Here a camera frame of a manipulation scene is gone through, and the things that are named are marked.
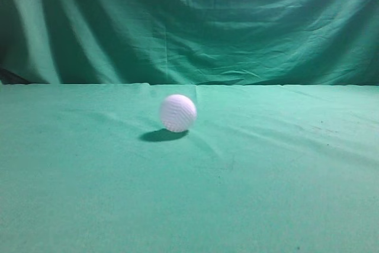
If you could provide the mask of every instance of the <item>green backdrop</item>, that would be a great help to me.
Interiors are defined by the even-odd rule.
[[[379,84],[379,0],[0,0],[36,83]]]

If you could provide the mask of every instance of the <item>table surface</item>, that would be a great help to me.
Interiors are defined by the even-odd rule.
[[[0,252],[379,248],[379,87],[4,85],[0,138]]]

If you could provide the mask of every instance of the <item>golf ball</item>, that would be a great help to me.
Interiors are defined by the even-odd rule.
[[[195,104],[183,95],[170,95],[160,106],[160,120],[171,132],[180,133],[188,130],[196,117]]]

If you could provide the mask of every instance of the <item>ball dimple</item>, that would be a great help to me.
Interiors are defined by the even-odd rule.
[[[183,95],[168,96],[160,107],[160,120],[171,132],[179,133],[188,130],[196,118],[195,104]]]

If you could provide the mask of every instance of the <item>dark spot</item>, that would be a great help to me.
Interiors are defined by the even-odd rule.
[[[143,133],[139,139],[144,142],[165,142],[170,140],[177,140],[185,137],[188,131],[182,133],[172,133],[169,130],[161,129],[154,132]]]

